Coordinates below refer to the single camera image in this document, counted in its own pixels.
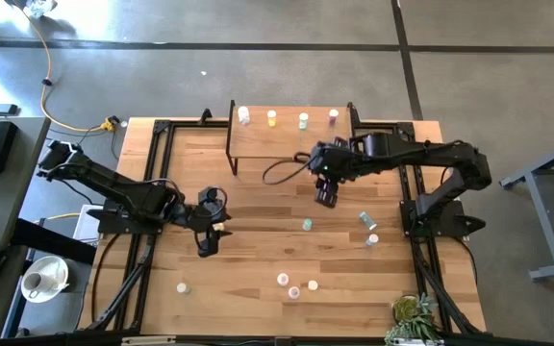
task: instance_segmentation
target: potted plant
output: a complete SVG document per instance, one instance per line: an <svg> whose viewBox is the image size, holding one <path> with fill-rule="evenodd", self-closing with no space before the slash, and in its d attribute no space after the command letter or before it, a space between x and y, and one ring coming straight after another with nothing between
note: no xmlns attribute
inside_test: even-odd
<svg viewBox="0 0 554 346"><path fill-rule="evenodd" d="M392 316L396 325L386 333L386 344L396 345L396 339L437 340L438 332L433 324L432 310L437 303L422 293L420 297L404 295L392 305Z"/></svg>

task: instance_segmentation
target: white cup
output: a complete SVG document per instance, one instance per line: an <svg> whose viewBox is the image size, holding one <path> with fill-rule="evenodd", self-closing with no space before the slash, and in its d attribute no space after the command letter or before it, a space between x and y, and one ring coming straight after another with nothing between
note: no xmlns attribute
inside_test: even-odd
<svg viewBox="0 0 554 346"><path fill-rule="evenodd" d="M29 291L29 298L36 298L40 293L49 291L55 283L54 278L39 273L31 273L23 278L23 288Z"/></svg>

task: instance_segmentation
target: small container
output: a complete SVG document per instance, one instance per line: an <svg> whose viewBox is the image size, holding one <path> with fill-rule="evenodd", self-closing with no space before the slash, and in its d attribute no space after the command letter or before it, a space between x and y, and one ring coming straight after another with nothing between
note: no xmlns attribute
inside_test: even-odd
<svg viewBox="0 0 554 346"><path fill-rule="evenodd" d="M373 229L377 227L377 224L375 223L375 221L373 221L366 212L364 211L361 212L359 216L361 217L361 220L365 222L366 226L369 227L370 231L373 231Z"/></svg>
<svg viewBox="0 0 554 346"><path fill-rule="evenodd" d="M309 290L317 290L317 281L311 280L307 283Z"/></svg>
<svg viewBox="0 0 554 346"><path fill-rule="evenodd" d="M378 235L370 235L369 239L367 239L365 243L367 246L373 246L377 244L378 241L380 241L380 237Z"/></svg>
<svg viewBox="0 0 554 346"><path fill-rule="evenodd" d="M298 128L300 130L306 130L308 120L309 115L307 113L300 113L300 115L298 115Z"/></svg>
<svg viewBox="0 0 554 346"><path fill-rule="evenodd" d="M289 281L290 281L290 278L286 273L281 273L277 276L277 284L279 284L279 286L285 287Z"/></svg>
<svg viewBox="0 0 554 346"><path fill-rule="evenodd" d="M277 111L268 111L268 126L274 127L277 124Z"/></svg>
<svg viewBox="0 0 554 346"><path fill-rule="evenodd" d="M290 287L290 289L288 290L288 297L290 297L290 299L298 299L300 297L300 288L294 286L294 287Z"/></svg>
<svg viewBox="0 0 554 346"><path fill-rule="evenodd" d="M191 292L191 287L184 283L177 284L177 292L181 294L188 294Z"/></svg>
<svg viewBox="0 0 554 346"><path fill-rule="evenodd" d="M247 125L250 121L251 118L249 117L249 109L245 106L239 107L239 123Z"/></svg>
<svg viewBox="0 0 554 346"><path fill-rule="evenodd" d="M312 224L312 219L305 219L305 221L303 221L303 230L310 231L312 229Z"/></svg>
<svg viewBox="0 0 554 346"><path fill-rule="evenodd" d="M333 126L337 122L337 117L339 116L339 111L331 110L328 113L328 124Z"/></svg>

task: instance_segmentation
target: white cap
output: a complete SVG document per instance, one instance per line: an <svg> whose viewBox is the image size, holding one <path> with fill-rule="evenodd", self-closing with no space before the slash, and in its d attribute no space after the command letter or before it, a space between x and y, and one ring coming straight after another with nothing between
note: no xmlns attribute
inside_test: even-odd
<svg viewBox="0 0 554 346"><path fill-rule="evenodd" d="M309 281L309 283L307 284L307 287L310 290L316 290L317 289L317 281L315 281L315 280Z"/></svg>
<svg viewBox="0 0 554 346"><path fill-rule="evenodd" d="M288 274L281 273L277 276L277 284L281 286L285 286L290 281L290 278L288 277Z"/></svg>
<svg viewBox="0 0 554 346"><path fill-rule="evenodd" d="M186 284L180 283L177 284L177 292L179 293L188 293L188 286Z"/></svg>
<svg viewBox="0 0 554 346"><path fill-rule="evenodd" d="M380 241L380 237L377 235L370 235L369 236L369 242L372 244L375 244L376 242Z"/></svg>
<svg viewBox="0 0 554 346"><path fill-rule="evenodd" d="M290 299L298 299L298 297L300 297L300 289L296 286L290 287L288 290L288 296Z"/></svg>

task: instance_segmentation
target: gray table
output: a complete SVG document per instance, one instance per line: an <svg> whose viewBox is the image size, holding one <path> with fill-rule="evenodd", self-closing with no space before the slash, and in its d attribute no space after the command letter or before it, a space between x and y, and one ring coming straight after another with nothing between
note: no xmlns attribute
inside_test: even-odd
<svg viewBox="0 0 554 346"><path fill-rule="evenodd" d="M0 173L0 249L13 234L20 207L38 162L50 120L45 117L8 117L18 127L6 170Z"/></svg>

